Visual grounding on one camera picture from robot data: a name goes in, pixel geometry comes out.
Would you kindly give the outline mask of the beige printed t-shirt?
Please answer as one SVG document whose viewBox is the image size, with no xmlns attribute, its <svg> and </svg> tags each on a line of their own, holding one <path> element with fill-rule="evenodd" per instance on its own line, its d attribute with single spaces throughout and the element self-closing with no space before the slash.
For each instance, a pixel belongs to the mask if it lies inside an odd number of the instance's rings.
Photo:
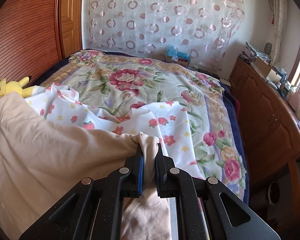
<svg viewBox="0 0 300 240">
<path fill-rule="evenodd" d="M 100 179 L 143 151 L 144 188 L 123 205 L 122 239 L 171 239 L 170 204 L 157 195 L 157 137 L 56 124 L 17 93 L 0 99 L 0 227 L 18 239 L 82 178 Z"/>
</svg>

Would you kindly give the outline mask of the yellow plush toy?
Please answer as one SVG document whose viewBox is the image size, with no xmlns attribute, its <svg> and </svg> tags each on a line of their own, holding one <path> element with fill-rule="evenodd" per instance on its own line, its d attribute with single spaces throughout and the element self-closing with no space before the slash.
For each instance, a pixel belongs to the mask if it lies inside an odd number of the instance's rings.
<svg viewBox="0 0 300 240">
<path fill-rule="evenodd" d="M 25 86 L 31 81 L 31 79 L 32 76 L 26 76 L 20 81 L 7 82 L 6 79 L 2 79 L 0 81 L 0 98 L 12 92 L 18 93 L 23 98 L 28 98 L 29 96 L 32 95 L 34 86 L 27 87 L 27 88 L 25 88 Z"/>
</svg>

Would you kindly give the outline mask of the white flower print sheet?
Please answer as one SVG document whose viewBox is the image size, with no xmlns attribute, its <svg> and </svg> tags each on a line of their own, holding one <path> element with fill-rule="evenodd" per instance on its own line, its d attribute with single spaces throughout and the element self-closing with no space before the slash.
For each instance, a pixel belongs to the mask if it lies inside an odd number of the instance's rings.
<svg viewBox="0 0 300 240">
<path fill-rule="evenodd" d="M 68 86 L 35 87 L 25 99 L 41 117 L 62 125 L 87 130 L 102 129 L 117 135 L 144 133 L 159 139 L 164 155 L 191 176 L 204 179 L 194 153 L 190 120 L 178 102 L 150 103 L 120 117 L 79 101 L 79 93 Z"/>
</svg>

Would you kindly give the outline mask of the floral rose blanket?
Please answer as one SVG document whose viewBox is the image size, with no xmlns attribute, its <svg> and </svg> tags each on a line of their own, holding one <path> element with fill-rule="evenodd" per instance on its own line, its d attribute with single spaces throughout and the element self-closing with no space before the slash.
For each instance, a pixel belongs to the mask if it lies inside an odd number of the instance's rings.
<svg viewBox="0 0 300 240">
<path fill-rule="evenodd" d="M 78 91 L 83 104 L 120 117 L 150 103 L 178 102 L 189 116 L 200 172 L 205 178 L 218 178 L 248 202 L 249 177 L 237 101 L 214 77 L 159 60 L 81 50 L 37 80 L 44 87 L 52 83 L 69 86 Z"/>
</svg>

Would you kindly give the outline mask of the blue tissue box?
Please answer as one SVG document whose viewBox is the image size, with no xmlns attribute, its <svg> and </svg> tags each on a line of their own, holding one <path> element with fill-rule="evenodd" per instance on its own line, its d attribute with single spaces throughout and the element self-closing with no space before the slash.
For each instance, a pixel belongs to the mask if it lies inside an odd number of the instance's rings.
<svg viewBox="0 0 300 240">
<path fill-rule="evenodd" d="M 188 68 L 191 62 L 190 55 L 178 51 L 173 45 L 169 45 L 165 51 L 165 62 L 179 64 Z"/>
</svg>

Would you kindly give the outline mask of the wooden sideboard cabinet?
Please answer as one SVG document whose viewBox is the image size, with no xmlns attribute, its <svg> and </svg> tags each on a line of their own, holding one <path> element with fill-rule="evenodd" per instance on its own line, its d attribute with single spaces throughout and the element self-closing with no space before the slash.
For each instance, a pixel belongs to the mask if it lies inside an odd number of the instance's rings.
<svg viewBox="0 0 300 240">
<path fill-rule="evenodd" d="M 257 184 L 300 157 L 298 120 L 288 103 L 241 59 L 230 74 L 239 101 L 238 125 L 251 184 Z"/>
</svg>

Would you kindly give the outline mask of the cardboard box on cabinet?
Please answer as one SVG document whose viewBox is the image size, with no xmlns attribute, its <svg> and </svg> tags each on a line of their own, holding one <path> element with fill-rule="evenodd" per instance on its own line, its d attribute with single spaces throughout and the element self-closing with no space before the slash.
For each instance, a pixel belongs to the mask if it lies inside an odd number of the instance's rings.
<svg viewBox="0 0 300 240">
<path fill-rule="evenodd" d="M 251 62 L 250 65 L 260 77 L 264 77 L 273 83 L 278 83 L 281 80 L 281 76 L 275 72 L 272 66 L 259 57 L 254 62 Z"/>
</svg>

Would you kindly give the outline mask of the stack of papers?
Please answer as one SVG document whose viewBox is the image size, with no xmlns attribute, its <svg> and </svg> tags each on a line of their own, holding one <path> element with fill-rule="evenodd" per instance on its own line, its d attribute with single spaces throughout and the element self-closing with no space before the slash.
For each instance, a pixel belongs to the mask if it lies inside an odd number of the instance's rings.
<svg viewBox="0 0 300 240">
<path fill-rule="evenodd" d="M 245 49 L 242 51 L 241 55 L 249 62 L 255 62 L 257 59 L 261 59 L 262 61 L 267 63 L 271 62 L 271 58 L 269 55 L 256 49 L 248 42 L 245 43 Z"/>
</svg>

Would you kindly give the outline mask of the pink bottle on sill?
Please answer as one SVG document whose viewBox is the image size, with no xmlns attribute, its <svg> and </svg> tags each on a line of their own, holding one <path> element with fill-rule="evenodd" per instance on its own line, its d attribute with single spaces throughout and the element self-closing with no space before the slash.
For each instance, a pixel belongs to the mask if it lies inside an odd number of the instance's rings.
<svg viewBox="0 0 300 240">
<path fill-rule="evenodd" d="M 296 112 L 300 107 L 300 86 L 297 87 L 288 100 L 291 108 Z"/>
</svg>

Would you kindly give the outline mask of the sheer circle pattern curtain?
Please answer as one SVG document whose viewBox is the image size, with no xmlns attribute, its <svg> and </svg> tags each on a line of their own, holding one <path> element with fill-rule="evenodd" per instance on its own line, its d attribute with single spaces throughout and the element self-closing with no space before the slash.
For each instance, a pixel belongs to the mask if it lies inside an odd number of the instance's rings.
<svg viewBox="0 0 300 240">
<path fill-rule="evenodd" d="M 245 16 L 243 0 L 83 0 L 86 47 L 156 57 L 169 48 L 220 70 Z"/>
</svg>

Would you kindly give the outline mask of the tied window curtain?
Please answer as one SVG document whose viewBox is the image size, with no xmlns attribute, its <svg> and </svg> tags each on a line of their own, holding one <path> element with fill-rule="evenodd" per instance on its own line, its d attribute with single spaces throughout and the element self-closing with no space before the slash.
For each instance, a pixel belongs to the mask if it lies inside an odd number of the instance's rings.
<svg viewBox="0 0 300 240">
<path fill-rule="evenodd" d="M 273 0 L 274 5 L 274 43 L 271 64 L 278 63 L 281 57 L 281 43 L 285 33 L 288 4 L 287 0 Z"/>
</svg>

